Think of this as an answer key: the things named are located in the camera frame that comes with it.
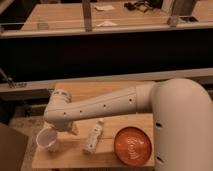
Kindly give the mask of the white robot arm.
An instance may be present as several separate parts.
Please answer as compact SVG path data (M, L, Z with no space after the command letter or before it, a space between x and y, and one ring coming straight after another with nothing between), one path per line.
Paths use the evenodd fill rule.
M54 90L44 120L60 132L91 118L153 114L155 171L213 171L213 100L199 83L173 78L73 102Z

